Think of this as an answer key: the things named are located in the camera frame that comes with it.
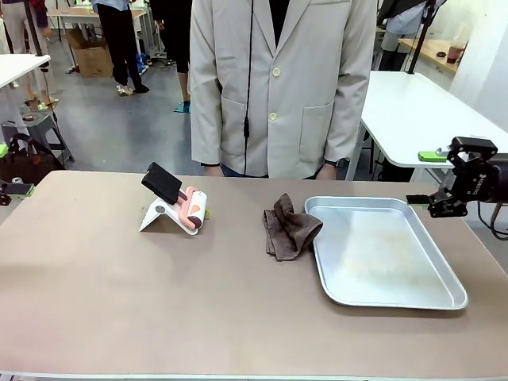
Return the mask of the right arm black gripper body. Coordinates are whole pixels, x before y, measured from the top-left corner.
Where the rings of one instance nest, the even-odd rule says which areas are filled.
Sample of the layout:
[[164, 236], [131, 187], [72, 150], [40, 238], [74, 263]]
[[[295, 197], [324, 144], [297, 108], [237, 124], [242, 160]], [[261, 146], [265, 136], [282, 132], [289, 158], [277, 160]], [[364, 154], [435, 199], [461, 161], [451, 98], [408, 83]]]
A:
[[507, 157], [468, 161], [464, 184], [463, 202], [507, 202]]

